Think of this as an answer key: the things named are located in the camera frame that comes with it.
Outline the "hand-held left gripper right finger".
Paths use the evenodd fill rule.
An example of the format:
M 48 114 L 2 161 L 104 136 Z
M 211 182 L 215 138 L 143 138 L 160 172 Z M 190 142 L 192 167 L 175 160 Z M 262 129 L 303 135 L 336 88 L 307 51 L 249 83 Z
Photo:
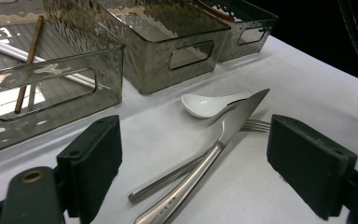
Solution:
M 344 180 L 357 155 L 304 122 L 271 117 L 268 163 L 320 218 L 340 214 Z

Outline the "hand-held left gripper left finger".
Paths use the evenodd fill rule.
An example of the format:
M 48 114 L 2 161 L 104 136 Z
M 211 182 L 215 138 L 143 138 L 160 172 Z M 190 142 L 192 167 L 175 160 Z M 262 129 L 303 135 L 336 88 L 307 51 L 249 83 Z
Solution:
M 90 224 L 122 163 L 119 116 L 94 121 L 57 156 L 57 163 L 63 209 Z

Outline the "smoked transparent plastic bin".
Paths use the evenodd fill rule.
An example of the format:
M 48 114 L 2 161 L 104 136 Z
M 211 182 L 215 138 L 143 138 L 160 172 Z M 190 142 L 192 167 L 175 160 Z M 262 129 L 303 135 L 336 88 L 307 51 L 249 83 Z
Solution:
M 44 23 L 27 64 L 39 16 Z M 123 49 L 72 0 L 0 0 L 0 150 L 120 103 Z
M 142 94 L 214 70 L 229 26 L 187 0 L 89 0 L 125 44 L 124 75 Z
M 278 16 L 246 0 L 201 0 L 235 19 L 224 21 L 230 26 L 218 61 L 226 62 L 259 52 L 265 45 Z

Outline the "steel fork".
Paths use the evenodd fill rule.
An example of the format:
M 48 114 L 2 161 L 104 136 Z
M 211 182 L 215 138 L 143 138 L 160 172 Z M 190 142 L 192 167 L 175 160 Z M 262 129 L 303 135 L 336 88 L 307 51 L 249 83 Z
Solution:
M 248 119 L 247 122 L 242 126 L 241 131 L 267 133 L 269 129 L 270 129 L 269 122 L 258 120 L 258 119 Z M 171 169 L 145 182 L 142 186 L 137 187 L 128 195 L 128 200 L 130 202 L 139 201 L 159 191 L 160 189 L 166 187 L 167 185 L 169 185 L 179 177 L 186 175 L 197 166 L 197 164 L 201 161 L 201 159 L 210 150 L 211 150 L 210 147 L 204 149 L 203 151 L 173 166 Z

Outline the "steel table knife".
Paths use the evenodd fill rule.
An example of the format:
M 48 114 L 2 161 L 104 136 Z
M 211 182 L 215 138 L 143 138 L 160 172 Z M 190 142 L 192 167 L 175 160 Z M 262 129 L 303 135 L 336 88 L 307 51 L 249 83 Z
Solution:
M 269 89 L 259 91 L 227 112 L 220 125 L 220 136 L 209 150 L 198 154 L 197 166 L 166 196 L 138 216 L 134 224 L 167 224 L 173 219 L 175 213 L 179 211 L 220 153 L 246 124 L 247 119 L 255 112 L 268 93 Z

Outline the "white ceramic spoon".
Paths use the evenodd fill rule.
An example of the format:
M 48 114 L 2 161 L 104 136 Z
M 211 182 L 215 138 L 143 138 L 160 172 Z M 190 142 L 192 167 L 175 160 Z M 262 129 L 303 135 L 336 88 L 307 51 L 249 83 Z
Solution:
M 247 99 L 250 93 L 240 92 L 225 96 L 201 96 L 197 94 L 184 94 L 181 97 L 185 110 L 192 116 L 207 119 L 216 116 L 228 105 Z

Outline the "brown wooden chopstick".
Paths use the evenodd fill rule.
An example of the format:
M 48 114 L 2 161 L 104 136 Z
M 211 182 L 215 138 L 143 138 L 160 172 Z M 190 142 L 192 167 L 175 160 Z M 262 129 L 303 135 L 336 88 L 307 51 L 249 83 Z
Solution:
M 39 36 L 40 36 L 41 30 L 42 30 L 42 27 L 43 27 L 43 23 L 44 23 L 44 17 L 39 16 L 37 18 L 37 22 L 36 22 L 36 25 L 35 25 L 35 28 L 34 28 L 34 34 L 33 34 L 33 38 L 32 38 L 32 41 L 31 41 L 31 46 L 30 46 L 29 51 L 28 51 L 28 56 L 27 56 L 27 61 L 26 61 L 27 64 L 32 64 L 33 61 L 34 61 L 34 56 L 35 56 L 35 53 L 36 53 L 38 40 L 39 40 Z M 15 108 L 14 108 L 14 113 L 15 114 L 20 114 L 20 112 L 21 112 L 22 104 L 23 104 L 23 101 L 24 101 L 24 96 L 25 96 L 25 93 L 26 93 L 26 89 L 27 89 L 26 86 L 20 87 L 19 94 L 18 94 L 17 101 L 16 101 Z

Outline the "white table cover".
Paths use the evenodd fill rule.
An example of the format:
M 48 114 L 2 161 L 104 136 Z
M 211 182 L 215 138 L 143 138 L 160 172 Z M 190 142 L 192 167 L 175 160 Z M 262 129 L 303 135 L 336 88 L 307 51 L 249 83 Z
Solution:
M 183 109 L 184 94 L 243 91 L 267 92 L 256 119 L 274 114 L 299 119 L 358 157 L 358 78 L 272 37 L 255 56 L 218 64 L 212 73 L 163 91 L 142 95 L 124 85 L 114 108 L 123 162 L 93 224 L 133 224 L 158 196 L 132 203 L 129 193 L 218 137 L 213 120 Z M 267 141 L 263 133 L 237 134 L 172 224 L 346 224 L 346 213 L 322 220 L 310 210 L 269 165 Z

